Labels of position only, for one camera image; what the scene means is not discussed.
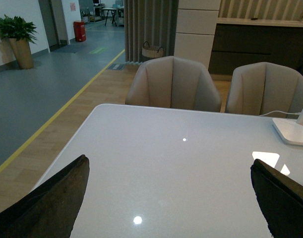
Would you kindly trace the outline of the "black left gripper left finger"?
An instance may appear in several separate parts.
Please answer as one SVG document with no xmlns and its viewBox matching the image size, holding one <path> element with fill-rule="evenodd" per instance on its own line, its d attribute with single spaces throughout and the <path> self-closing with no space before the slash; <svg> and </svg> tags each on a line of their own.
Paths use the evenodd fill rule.
<svg viewBox="0 0 303 238">
<path fill-rule="evenodd" d="M 68 238 L 82 205 L 89 159 L 79 156 L 0 213 L 0 238 Z"/>
</svg>

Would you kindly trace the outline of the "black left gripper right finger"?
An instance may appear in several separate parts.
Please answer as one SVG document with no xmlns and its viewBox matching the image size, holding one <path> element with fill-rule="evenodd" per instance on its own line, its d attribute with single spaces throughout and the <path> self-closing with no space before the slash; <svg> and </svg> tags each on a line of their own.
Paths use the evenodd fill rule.
<svg viewBox="0 0 303 238">
<path fill-rule="evenodd" d="M 274 238 L 303 238 L 303 186 L 260 159 L 250 167 L 260 210 Z"/>
</svg>

